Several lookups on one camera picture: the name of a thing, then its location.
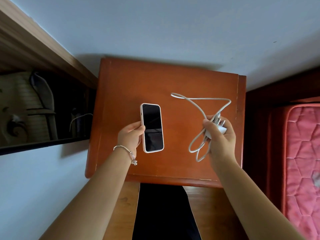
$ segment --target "hand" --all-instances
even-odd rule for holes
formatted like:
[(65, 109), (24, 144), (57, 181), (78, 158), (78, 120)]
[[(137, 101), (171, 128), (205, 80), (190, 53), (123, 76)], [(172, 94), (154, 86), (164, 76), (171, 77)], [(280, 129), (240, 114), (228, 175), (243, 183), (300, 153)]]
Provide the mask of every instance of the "hand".
[(210, 145), (210, 161), (211, 165), (214, 165), (216, 161), (231, 160), (236, 162), (235, 158), (235, 146), (236, 146), (236, 134), (232, 128), (230, 121), (224, 117), (220, 117), (225, 120), (223, 127), (226, 128), (226, 133), (223, 135), (218, 127), (210, 122), (213, 115), (207, 116), (207, 119), (203, 120), (203, 126), (209, 131), (211, 135)]
[(122, 145), (132, 151), (134, 156), (137, 156), (137, 146), (142, 140), (142, 134), (146, 127), (141, 125), (141, 121), (127, 125), (118, 134), (118, 145)]

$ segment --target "smartphone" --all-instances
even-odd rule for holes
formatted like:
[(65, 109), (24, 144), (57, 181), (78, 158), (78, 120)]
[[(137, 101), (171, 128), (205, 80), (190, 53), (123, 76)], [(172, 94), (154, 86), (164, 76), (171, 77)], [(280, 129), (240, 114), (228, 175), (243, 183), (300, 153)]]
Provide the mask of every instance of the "smartphone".
[(146, 127), (142, 134), (143, 151), (146, 153), (162, 151), (164, 146), (161, 109), (158, 104), (141, 104), (141, 124)]

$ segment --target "white cable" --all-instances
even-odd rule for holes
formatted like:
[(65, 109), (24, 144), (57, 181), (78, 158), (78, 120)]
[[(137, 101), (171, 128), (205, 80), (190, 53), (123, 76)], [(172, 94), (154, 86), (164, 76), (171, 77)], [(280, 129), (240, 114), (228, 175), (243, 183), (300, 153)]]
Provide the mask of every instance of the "white cable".
[(78, 117), (75, 117), (75, 118), (74, 118), (73, 120), (71, 120), (71, 122), (70, 122), (69, 132), (71, 131), (72, 122), (74, 122), (74, 120), (79, 119), (79, 118), (81, 118), (82, 116), (86, 116), (86, 115), (92, 115), (92, 116), (93, 116), (93, 114), (91, 114), (91, 113), (85, 113), (85, 114), (83, 114), (83, 115), (80, 115), (80, 116), (78, 116)]
[[(203, 117), (206, 119), (206, 114), (203, 112), (203, 110), (195, 103), (193, 102), (192, 100), (226, 100), (228, 101), (221, 109), (218, 110), (218, 112), (212, 117), (212, 119), (210, 120), (211, 122), (215, 119), (216, 116), (218, 116), (218, 118), (220, 117), (220, 113), (222, 112), (222, 110), (224, 110), (230, 103), (231, 103), (231, 100), (230, 99), (227, 99), (227, 98), (211, 98), (211, 97), (185, 97), (185, 96), (182, 96), (181, 94), (178, 94), (178, 93), (171, 93), (171, 96), (172, 97), (175, 97), (175, 98), (178, 98), (178, 99), (185, 99), (185, 100), (188, 100), (190, 103), (192, 103), (194, 106), (196, 106), (200, 112), (202, 113)], [(202, 140), (202, 143), (200, 144), (200, 146), (198, 147), (198, 149), (195, 149), (195, 150), (191, 150), (191, 146), (192, 144), (198, 139), (199, 136), (201, 136), (204, 132), (205, 132), (206, 129), (203, 129), (190, 143), (189, 145), (189, 152), (190, 153), (194, 153), (196, 152), (196, 157), (195, 157), (195, 160), (197, 162), (200, 162), (202, 159), (204, 159), (206, 157), (206, 155), (209, 153), (210, 151), (210, 145), (211, 145), (211, 141), (209, 142), (209, 146), (208, 146), (208, 150), (207, 152), (200, 158), (198, 159), (198, 154), (199, 154), (199, 151), (200, 149), (205, 145), (206, 143), (206, 140), (207, 140), (207, 136), (205, 135), (203, 140)]]

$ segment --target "silver bracelet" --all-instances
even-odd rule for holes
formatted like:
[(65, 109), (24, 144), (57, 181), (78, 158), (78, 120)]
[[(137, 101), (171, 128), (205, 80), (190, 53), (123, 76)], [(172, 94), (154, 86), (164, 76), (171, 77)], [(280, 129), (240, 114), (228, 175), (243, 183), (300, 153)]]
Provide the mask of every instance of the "silver bracelet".
[(127, 152), (129, 152), (129, 154), (131, 155), (132, 157), (132, 161), (131, 161), (131, 164), (133, 165), (137, 165), (137, 160), (136, 160), (136, 157), (134, 156), (134, 154), (132, 153), (132, 151), (130, 151), (128, 148), (126, 148), (125, 146), (122, 146), (122, 145), (116, 145), (113, 150), (115, 150), (116, 147), (121, 147), (123, 149), (125, 149)]

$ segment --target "wooden table top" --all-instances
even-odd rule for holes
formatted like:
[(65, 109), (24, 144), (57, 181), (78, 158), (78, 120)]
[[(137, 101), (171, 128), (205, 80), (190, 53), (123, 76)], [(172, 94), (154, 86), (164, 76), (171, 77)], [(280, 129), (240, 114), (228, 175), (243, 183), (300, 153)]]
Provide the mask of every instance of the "wooden table top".
[[(202, 130), (202, 114), (190, 102), (170, 96), (190, 98), (228, 98), (223, 110), (236, 133), (235, 155), (242, 165), (246, 77), (170, 64), (158, 64), (119, 58), (103, 58), (94, 107), (90, 146), (85, 175), (90, 178), (117, 144), (118, 132), (140, 120), (140, 104), (159, 104), (162, 114), (164, 149), (144, 153), (137, 148), (138, 165), (131, 165), (126, 181), (221, 187), (210, 167), (208, 156), (196, 162), (188, 147)], [(215, 114), (226, 101), (196, 100), (207, 115)], [(199, 138), (194, 143), (198, 146)], [(203, 147), (199, 156), (206, 152)]]

